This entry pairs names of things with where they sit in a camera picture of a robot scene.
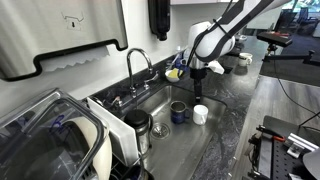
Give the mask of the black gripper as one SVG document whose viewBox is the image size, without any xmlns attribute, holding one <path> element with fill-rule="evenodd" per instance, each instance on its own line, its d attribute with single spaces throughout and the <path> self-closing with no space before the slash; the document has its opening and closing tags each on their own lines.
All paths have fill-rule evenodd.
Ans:
<svg viewBox="0 0 320 180">
<path fill-rule="evenodd" d="M 194 94 L 195 101 L 200 102 L 202 97 L 202 80 L 206 77 L 207 72 L 205 68 L 202 69 L 190 69 L 190 78 L 194 80 Z"/>
</svg>

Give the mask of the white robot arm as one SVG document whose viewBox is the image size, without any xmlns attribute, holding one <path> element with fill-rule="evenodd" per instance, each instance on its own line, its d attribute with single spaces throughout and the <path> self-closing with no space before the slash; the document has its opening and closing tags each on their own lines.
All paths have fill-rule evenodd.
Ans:
<svg viewBox="0 0 320 180">
<path fill-rule="evenodd" d="M 199 22 L 189 29 L 189 47 L 191 48 L 187 65 L 190 77 L 194 80 L 195 101 L 202 96 L 201 80 L 206 76 L 207 65 L 220 56 L 229 53 L 235 45 L 234 35 L 252 19 L 269 10 L 278 8 L 290 0 L 238 0 L 221 17 Z"/>
</svg>

